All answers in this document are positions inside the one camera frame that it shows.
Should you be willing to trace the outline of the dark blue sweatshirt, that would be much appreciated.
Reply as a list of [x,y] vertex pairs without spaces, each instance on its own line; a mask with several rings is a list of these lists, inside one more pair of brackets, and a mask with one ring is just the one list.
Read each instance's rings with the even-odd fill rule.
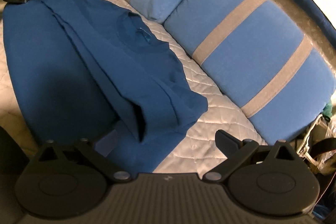
[[105,0],[7,4],[3,42],[35,141],[73,145],[116,130],[107,158],[132,175],[154,171],[208,109],[169,44]]

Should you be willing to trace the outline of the grey quilted bed cover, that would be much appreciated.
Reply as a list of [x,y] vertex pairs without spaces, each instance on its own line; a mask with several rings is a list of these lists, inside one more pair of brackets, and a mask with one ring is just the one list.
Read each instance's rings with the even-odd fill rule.
[[[265,145],[252,123],[227,96],[222,94],[213,80],[199,65],[188,57],[185,50],[165,31],[162,25],[144,19],[151,32],[169,44],[183,65],[187,82],[192,91],[207,98],[208,110],[191,127],[185,139],[155,169],[156,173],[198,173],[200,176],[226,159],[215,145],[215,133],[219,129],[234,137],[253,139]],[[18,144],[28,158],[38,151],[29,128],[19,109],[7,68],[5,48],[1,47],[1,127]]]

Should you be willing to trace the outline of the right blue striped pillow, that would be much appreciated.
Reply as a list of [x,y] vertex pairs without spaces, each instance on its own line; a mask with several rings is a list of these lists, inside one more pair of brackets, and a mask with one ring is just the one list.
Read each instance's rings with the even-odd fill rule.
[[326,61],[271,0],[183,0],[164,27],[269,144],[302,133],[335,91]]

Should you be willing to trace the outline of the floral headboard cover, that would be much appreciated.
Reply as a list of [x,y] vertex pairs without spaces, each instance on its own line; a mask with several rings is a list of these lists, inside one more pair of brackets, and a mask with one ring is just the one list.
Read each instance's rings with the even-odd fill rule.
[[272,0],[278,5],[294,22],[302,32],[309,37],[315,49],[319,51],[329,68],[335,75],[335,49],[323,34],[319,26],[294,0]]

